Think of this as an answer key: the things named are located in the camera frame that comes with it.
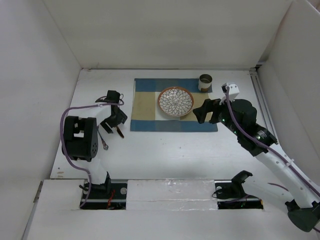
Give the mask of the iridescent rainbow fork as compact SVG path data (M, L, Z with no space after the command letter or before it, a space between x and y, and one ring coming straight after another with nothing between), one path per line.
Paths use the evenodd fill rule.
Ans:
M99 126L97 127L97 132L98 132L98 135L99 135L99 137L101 139L101 143L102 143L103 149L105 151L107 151L109 149L109 146L107 145L106 141L104 140L103 136L101 135Z

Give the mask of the white and brown cup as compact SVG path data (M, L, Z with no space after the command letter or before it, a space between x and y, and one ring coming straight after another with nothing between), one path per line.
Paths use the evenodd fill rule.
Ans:
M212 86L213 78L209 74L202 74L198 79L198 90L201 92L208 92Z

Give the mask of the floral plate with orange rim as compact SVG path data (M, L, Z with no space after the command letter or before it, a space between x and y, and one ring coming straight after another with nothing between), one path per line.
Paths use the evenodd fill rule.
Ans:
M164 89L157 98L160 110L171 117L183 117L194 107L194 98L185 88L174 86Z

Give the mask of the blue and tan placemat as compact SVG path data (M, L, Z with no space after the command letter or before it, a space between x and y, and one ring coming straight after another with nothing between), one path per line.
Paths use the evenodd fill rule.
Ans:
M211 87L208 92L199 91L198 82L197 78L136 78L130 130L173 133L217 132L218 126L209 123L210 113L207 114L205 123L199 124L192 112L185 116L171 117L158 105L158 97L164 89L182 87L192 94L194 107L200 107L213 91Z

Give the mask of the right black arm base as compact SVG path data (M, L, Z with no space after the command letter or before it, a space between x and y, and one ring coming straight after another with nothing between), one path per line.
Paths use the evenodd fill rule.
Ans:
M219 210L263 210L263 202L259 198L246 194L242 188L230 180L214 182L215 190L211 197L217 200Z

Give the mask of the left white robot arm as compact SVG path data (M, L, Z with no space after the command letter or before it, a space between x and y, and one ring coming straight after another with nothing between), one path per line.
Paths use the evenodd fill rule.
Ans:
M124 104L122 97L121 93L108 90L93 105L70 107L61 116L61 151L73 168L87 173L88 183L82 187L87 195L104 199L112 192L110 175L98 158L99 143L103 150L109 148L99 128L108 134L115 129L123 137L119 125L128 117L120 109Z

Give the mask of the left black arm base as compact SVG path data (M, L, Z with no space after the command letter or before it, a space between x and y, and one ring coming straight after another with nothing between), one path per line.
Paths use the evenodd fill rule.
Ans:
M92 184L87 200L89 184L85 183L79 187L82 189L79 204L82 210L126 210L128 192L126 181L111 181L107 183L107 186Z

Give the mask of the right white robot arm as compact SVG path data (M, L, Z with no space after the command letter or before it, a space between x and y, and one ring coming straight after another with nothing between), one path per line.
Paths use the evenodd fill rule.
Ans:
M238 202L248 195L261 198L284 211L300 230L310 232L320 222L320 188L286 156L277 139L257 124L257 110L245 99L206 99L193 110L200 124L208 113L209 123L222 123L237 137L237 142L263 163L283 184L258 183L252 173L242 170L213 195L225 204Z

